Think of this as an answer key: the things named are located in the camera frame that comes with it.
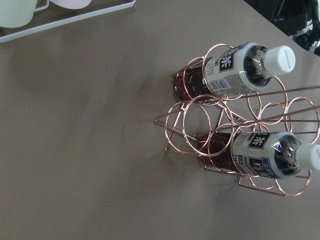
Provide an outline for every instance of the mug handle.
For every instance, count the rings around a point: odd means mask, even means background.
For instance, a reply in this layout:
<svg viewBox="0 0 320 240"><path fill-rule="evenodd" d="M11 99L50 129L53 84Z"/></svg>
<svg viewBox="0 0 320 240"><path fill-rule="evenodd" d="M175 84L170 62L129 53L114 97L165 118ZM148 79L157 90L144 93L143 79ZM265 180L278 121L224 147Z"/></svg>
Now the mug handle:
<svg viewBox="0 0 320 240"><path fill-rule="evenodd" d="M49 0L46 0L45 5L40 6L40 7L37 7L37 8L34 10L34 12L38 12L38 11L44 10L44 9L46 9L46 8L48 8L48 7L49 7Z"/></svg>

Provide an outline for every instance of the bottle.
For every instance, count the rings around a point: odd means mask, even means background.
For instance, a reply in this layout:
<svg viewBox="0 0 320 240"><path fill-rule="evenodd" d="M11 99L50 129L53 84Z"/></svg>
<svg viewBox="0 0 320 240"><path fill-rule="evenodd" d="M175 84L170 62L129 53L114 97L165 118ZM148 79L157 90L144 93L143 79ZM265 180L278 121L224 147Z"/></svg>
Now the bottle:
<svg viewBox="0 0 320 240"><path fill-rule="evenodd" d="M188 67L173 76L173 88L182 101L198 95L215 93L220 97L263 92L274 76L291 72L296 64L295 53L288 46L267 49L247 42L202 63Z"/></svg>
<svg viewBox="0 0 320 240"><path fill-rule="evenodd" d="M230 133L215 132L209 142L203 136L199 148L204 153L217 153L226 146ZM302 169L320 171L320 145L301 143L291 132L237 133L231 146L211 159L200 157L203 164L250 176L286 179Z"/></svg>

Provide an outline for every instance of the tabletop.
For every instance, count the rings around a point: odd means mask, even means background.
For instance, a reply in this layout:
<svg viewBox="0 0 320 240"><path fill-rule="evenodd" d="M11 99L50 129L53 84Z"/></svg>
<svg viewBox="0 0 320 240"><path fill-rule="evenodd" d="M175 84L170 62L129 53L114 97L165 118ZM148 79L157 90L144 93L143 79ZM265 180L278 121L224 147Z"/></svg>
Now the tabletop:
<svg viewBox="0 0 320 240"><path fill-rule="evenodd" d="M0 238L316 239L320 174L297 197L245 189L166 153L153 121L178 102L172 74L245 42L290 46L283 83L319 85L319 57L242 0L137 0L1 44Z"/></svg>

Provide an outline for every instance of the white bottle cap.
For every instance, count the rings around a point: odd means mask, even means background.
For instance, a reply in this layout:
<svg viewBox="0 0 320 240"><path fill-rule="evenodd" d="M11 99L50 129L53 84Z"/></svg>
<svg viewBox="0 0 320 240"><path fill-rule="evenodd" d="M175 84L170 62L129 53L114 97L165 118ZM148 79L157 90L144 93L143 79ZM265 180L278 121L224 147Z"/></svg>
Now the white bottle cap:
<svg viewBox="0 0 320 240"><path fill-rule="evenodd" d="M263 65L273 76L290 73L296 65L295 53L288 46L271 48L264 55Z"/></svg>
<svg viewBox="0 0 320 240"><path fill-rule="evenodd" d="M301 144L295 152L295 159L304 170L320 171L320 145Z"/></svg>

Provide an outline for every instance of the white mug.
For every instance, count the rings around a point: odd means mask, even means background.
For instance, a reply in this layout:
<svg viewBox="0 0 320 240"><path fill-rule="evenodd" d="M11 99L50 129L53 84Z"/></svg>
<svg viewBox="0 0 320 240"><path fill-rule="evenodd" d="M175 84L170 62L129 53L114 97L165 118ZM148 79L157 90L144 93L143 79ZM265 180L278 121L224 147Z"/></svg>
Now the white mug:
<svg viewBox="0 0 320 240"><path fill-rule="evenodd" d="M50 0L50 2L66 9L82 9L91 3L91 0Z"/></svg>
<svg viewBox="0 0 320 240"><path fill-rule="evenodd" d="M34 12L49 6L49 0L42 7L37 6L38 0L0 0L0 27L20 28L28 24Z"/></svg>

